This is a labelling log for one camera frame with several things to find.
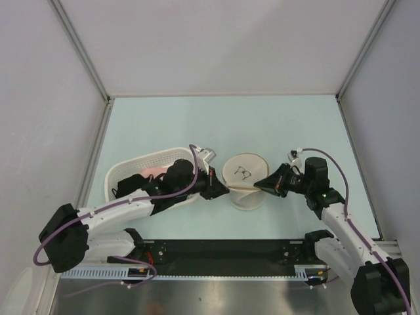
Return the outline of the beige mesh laundry bag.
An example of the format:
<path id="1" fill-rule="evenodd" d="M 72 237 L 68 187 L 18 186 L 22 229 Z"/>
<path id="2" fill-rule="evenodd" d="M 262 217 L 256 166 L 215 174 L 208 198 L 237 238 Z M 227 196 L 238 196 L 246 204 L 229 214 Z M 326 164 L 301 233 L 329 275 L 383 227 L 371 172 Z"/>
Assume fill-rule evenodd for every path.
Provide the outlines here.
<path id="1" fill-rule="evenodd" d="M 254 184 L 269 175 L 269 165 L 258 154 L 242 153 L 231 157 L 222 168 L 222 179 L 230 190 L 230 203 L 242 211 L 252 211 L 264 203 L 265 194 Z"/>

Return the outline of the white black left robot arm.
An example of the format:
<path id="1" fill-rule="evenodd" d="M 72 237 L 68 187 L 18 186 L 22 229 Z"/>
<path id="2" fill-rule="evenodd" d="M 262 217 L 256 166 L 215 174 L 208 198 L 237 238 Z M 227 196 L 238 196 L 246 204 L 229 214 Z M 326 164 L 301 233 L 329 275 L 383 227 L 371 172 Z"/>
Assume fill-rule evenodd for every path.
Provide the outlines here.
<path id="1" fill-rule="evenodd" d="M 40 246 L 33 262 L 45 252 L 47 264 L 63 273 L 80 263 L 140 261 L 145 243 L 135 228 L 120 232 L 110 229 L 157 215 L 200 195 L 213 200 L 229 193 L 209 165 L 196 167 L 187 159 L 178 159 L 158 175 L 133 175 L 119 182 L 115 199 L 93 208 L 76 209 L 67 203 L 60 206 L 39 235 Z"/>

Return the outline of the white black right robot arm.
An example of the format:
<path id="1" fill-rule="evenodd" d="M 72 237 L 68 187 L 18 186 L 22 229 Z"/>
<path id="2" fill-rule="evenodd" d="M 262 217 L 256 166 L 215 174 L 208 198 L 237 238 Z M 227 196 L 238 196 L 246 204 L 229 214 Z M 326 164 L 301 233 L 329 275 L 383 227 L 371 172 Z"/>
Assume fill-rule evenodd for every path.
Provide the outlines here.
<path id="1" fill-rule="evenodd" d="M 329 228 L 306 235 L 303 257 L 324 261 L 350 288 L 359 314 L 411 314 L 410 270 L 403 259 L 393 259 L 359 226 L 348 210 L 348 196 L 330 185 L 327 161 L 305 160 L 304 171 L 283 163 L 254 186 L 284 198 L 304 196 L 308 208 Z"/>

